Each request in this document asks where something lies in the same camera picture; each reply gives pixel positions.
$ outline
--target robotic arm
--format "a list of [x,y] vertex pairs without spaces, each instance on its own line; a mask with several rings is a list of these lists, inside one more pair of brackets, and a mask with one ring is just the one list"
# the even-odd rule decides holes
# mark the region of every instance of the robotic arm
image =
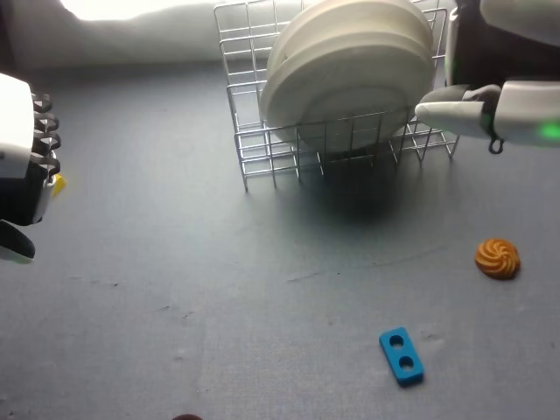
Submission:
[[560,145],[560,2],[457,1],[449,20],[447,87],[421,100],[418,119],[489,138],[496,154],[504,141]]
[[39,223],[48,206],[60,162],[47,95],[33,94],[27,83],[0,74],[0,246],[33,258],[31,241],[6,221],[19,226]]

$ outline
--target green light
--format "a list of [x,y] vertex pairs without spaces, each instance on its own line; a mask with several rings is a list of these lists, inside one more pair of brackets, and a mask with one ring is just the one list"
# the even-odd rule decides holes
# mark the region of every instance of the green light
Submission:
[[560,122],[546,122],[539,129],[541,137],[560,141]]

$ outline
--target blue rectangular block with holes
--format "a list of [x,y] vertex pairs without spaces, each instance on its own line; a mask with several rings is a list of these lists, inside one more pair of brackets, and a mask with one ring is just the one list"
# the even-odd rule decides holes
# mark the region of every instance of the blue rectangular block with holes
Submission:
[[424,366],[404,327],[384,332],[379,343],[399,385],[406,387],[422,381]]

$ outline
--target stacked plate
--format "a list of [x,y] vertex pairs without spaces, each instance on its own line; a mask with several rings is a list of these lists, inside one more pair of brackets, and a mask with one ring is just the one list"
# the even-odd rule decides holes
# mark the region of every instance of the stacked plate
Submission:
[[[267,65],[261,111],[270,127],[385,112],[389,137],[430,91],[431,28],[410,0],[324,0],[301,12],[278,36]],[[348,122],[327,131],[327,152],[366,147],[377,135],[351,136]],[[324,149],[324,126],[302,125],[301,138]],[[279,136],[294,140],[294,130]]]

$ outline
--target metal wire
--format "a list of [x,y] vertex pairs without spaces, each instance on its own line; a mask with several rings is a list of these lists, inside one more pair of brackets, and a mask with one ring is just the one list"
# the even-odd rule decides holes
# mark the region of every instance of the metal wire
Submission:
[[[423,11],[432,31],[437,32],[434,33],[433,46],[434,66],[437,66],[445,57],[442,44],[447,9],[439,7],[440,0],[410,1]],[[435,8],[423,7],[434,2]],[[390,138],[382,138],[383,113],[304,125],[268,127],[260,115],[260,93],[266,83],[266,59],[280,31],[305,7],[304,0],[300,0],[297,8],[292,3],[288,10],[289,5],[280,0],[246,0],[220,4],[214,8],[227,77],[227,100],[234,125],[234,144],[246,190],[249,177],[263,174],[271,174],[276,185],[277,172],[294,171],[297,178],[301,179],[304,170],[318,168],[321,174],[325,174],[327,165],[339,162],[349,164],[366,160],[375,166],[376,159],[383,155],[392,156],[398,165],[403,153],[413,152],[421,165],[428,149],[445,147],[449,158],[453,157],[459,136],[448,139],[442,130],[423,126],[415,117],[410,118],[414,115],[413,108],[407,110],[402,130]],[[367,122],[368,118],[375,120],[375,123],[367,124],[364,128],[362,122]],[[334,123],[350,124],[350,140],[346,153],[330,156],[327,138],[332,134],[329,128]],[[322,143],[321,151],[310,149],[305,142],[308,139],[301,138],[304,126],[321,128],[322,135],[318,138]],[[293,141],[285,141],[278,135],[287,130],[295,132]],[[357,150],[355,137],[367,135],[374,139],[373,145]]]

